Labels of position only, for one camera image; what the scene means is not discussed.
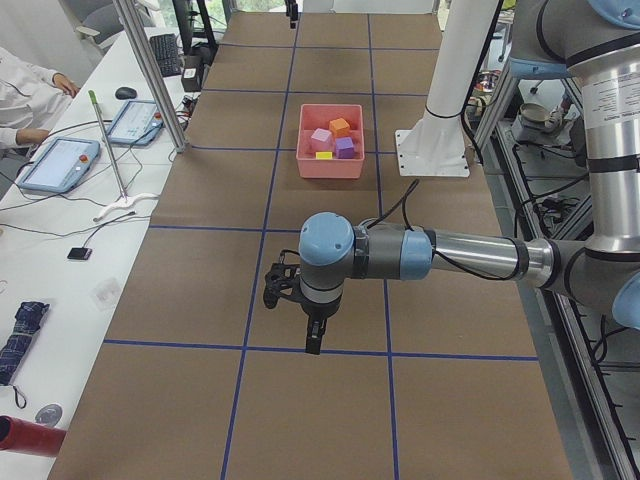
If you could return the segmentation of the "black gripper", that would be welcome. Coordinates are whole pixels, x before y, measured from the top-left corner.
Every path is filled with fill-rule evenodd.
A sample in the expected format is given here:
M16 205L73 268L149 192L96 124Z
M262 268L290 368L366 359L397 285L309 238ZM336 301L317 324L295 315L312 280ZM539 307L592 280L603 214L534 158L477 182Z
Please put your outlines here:
M327 320L338 311L340 303L341 297L329 303L317 303L310 300L305 300L302 303L302 309L308 316L305 340L306 353L313 353L314 355L321 353Z

